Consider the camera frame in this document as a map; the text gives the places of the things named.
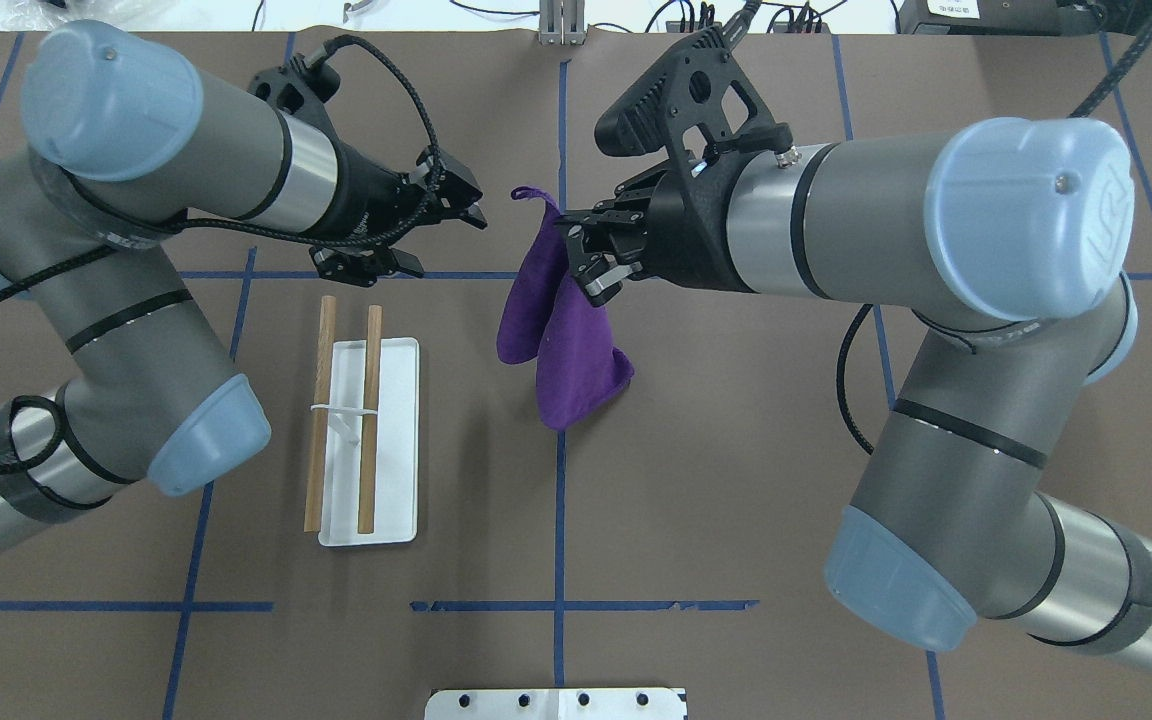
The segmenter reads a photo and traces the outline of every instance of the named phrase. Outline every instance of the white mounting plate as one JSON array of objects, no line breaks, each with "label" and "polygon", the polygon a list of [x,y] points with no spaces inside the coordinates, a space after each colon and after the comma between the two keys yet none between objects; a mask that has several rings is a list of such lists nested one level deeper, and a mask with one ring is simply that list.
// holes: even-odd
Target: white mounting plate
[{"label": "white mounting plate", "polygon": [[[331,406],[362,407],[366,341],[332,348]],[[323,478],[326,547],[411,541],[416,538],[417,427],[420,423],[420,346],[415,338],[380,341],[380,404],[376,409],[376,532],[358,533],[358,467],[362,445],[328,427]],[[356,437],[361,416],[344,415]]]},{"label": "white mounting plate", "polygon": [[687,720],[685,698],[684,689],[670,688],[439,691],[425,703],[425,720]]}]

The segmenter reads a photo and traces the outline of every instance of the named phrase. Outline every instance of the robotic arm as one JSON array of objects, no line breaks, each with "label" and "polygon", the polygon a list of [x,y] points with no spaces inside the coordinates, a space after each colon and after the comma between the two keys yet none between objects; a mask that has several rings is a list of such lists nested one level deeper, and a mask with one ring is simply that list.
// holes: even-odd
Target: robotic arm
[{"label": "robotic arm", "polygon": [[925,650],[979,616],[1152,670],[1152,541],[1034,492],[1081,388],[1137,331],[1124,143],[1096,120],[1006,118],[796,147],[733,35],[682,38],[596,124],[606,156],[668,159],[564,218],[573,276],[594,305],[660,276],[914,309],[927,340],[846,507],[832,593]]},{"label": "robotic arm", "polygon": [[[415,170],[384,168],[334,131],[324,104],[340,78],[326,60],[348,44],[373,51],[416,101],[430,146]],[[366,287],[419,276],[393,247],[412,227],[486,225],[475,177],[439,149],[411,83],[356,37],[244,92],[83,20],[41,43],[22,109],[29,147],[0,161],[0,290],[54,275],[30,293],[82,374],[0,407],[0,551],[139,478],[183,495],[270,440],[161,241],[221,227],[301,242],[321,276]]]}]

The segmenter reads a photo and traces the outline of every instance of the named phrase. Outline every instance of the wooden dowel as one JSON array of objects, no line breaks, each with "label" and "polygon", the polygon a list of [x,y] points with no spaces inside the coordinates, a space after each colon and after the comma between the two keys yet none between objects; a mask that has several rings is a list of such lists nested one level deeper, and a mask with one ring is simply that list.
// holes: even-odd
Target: wooden dowel
[{"label": "wooden dowel", "polygon": [[[314,369],[314,404],[332,397],[332,346],[335,344],[335,297],[324,295],[319,305],[319,356]],[[310,471],[305,488],[305,532],[323,529],[323,476],[328,458],[328,411],[314,410],[310,432]]]},{"label": "wooden dowel", "polygon": [[[367,367],[362,379],[362,406],[380,409],[380,305],[367,306]],[[376,424],[362,416],[362,462],[358,468],[358,535],[376,532]]]}]

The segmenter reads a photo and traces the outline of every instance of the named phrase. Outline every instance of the purple cloth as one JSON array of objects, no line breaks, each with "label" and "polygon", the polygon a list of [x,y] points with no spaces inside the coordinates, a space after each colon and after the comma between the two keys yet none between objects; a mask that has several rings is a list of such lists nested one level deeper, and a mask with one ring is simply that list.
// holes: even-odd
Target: purple cloth
[{"label": "purple cloth", "polygon": [[561,211],[550,194],[518,187],[513,199],[541,197],[545,218],[500,316],[497,355],[517,365],[536,358],[536,404],[540,420],[564,430],[616,393],[634,377],[634,365],[612,346],[607,310],[591,306],[571,275],[567,249],[554,223]]}]

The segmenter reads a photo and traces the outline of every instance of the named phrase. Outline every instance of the white label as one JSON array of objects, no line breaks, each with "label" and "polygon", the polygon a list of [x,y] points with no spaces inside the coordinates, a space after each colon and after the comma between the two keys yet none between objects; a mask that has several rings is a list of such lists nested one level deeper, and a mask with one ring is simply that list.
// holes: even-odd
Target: white label
[{"label": "white label", "polygon": [[927,10],[947,18],[980,18],[977,0],[927,0]]}]

